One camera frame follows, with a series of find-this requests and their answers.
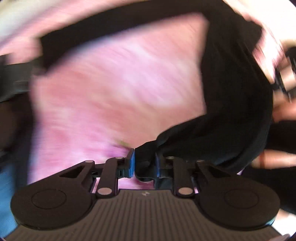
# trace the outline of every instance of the pink blanket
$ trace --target pink blanket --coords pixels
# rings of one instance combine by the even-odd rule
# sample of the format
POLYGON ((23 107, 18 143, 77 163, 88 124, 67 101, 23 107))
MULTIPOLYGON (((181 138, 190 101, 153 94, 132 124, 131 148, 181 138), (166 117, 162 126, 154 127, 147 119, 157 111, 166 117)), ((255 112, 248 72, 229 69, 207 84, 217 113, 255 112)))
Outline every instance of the pink blanket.
MULTIPOLYGON (((12 53, 11 63, 31 60, 40 55, 34 37, 127 2, 67 0, 24 27, 0 54, 12 53)), ((207 26, 201 14, 190 14, 128 30, 79 47, 35 79, 30 182, 84 160, 124 156, 124 145, 135 148, 204 114, 198 63, 207 26)), ((281 54, 265 31, 254 51, 265 73, 273 72, 281 54)), ((133 178, 120 180, 119 188, 152 185, 133 178)))

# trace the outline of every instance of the blue fabric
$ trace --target blue fabric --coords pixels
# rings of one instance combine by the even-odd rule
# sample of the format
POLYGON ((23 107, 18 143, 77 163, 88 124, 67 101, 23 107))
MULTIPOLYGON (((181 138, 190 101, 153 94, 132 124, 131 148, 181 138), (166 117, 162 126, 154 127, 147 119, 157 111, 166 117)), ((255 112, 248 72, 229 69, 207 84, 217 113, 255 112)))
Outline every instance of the blue fabric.
POLYGON ((10 210, 14 193, 13 166, 7 165, 0 172, 0 237, 6 237, 17 226, 10 210))

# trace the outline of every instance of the pink fabric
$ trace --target pink fabric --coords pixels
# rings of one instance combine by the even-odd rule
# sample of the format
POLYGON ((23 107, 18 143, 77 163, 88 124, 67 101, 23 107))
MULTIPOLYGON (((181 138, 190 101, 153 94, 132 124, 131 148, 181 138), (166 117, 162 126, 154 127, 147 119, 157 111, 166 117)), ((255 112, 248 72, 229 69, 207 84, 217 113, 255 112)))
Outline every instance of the pink fabric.
MULTIPOLYGON (((40 54, 35 36, 118 5, 123 0, 65 1, 15 36, 0 54, 11 63, 40 54)), ((200 14, 163 20, 84 45, 35 79, 38 120, 30 182, 84 160, 103 163, 129 147, 206 112, 200 71, 208 22, 200 14)), ((260 42, 258 49, 278 46, 260 42)), ((255 52, 262 66, 278 59, 255 52)), ((135 178, 120 188, 152 188, 135 178)))

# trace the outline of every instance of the pink surface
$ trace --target pink surface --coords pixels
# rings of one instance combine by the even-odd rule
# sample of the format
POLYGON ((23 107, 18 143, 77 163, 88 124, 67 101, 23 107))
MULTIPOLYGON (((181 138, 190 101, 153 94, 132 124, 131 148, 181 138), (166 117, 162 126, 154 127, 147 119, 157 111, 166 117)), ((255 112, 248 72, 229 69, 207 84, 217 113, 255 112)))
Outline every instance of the pink surface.
MULTIPOLYGON (((28 61, 40 54, 34 37, 126 2, 65 1, 23 29, 0 54, 13 53, 11 63, 28 61)), ((202 15, 183 15, 96 40, 35 79, 38 128, 30 182, 84 160, 103 163, 125 155, 121 142, 135 148, 204 114, 198 63, 207 24, 202 15)), ((259 44, 254 55, 262 68, 272 70, 280 48, 268 32, 259 44)), ((120 180, 119 187, 152 188, 135 178, 120 180)))

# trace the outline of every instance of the ribbed gray panel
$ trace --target ribbed gray panel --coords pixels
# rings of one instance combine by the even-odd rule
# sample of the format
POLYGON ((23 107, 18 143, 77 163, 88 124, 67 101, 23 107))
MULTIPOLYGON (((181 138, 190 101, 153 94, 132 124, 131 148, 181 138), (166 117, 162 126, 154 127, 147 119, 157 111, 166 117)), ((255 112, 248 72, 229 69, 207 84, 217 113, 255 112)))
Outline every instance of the ribbed gray panel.
POLYGON ((38 231, 19 226, 7 241, 267 241, 279 235, 271 226, 241 232, 206 219, 192 200, 171 191, 121 190, 101 199, 81 221, 38 231))

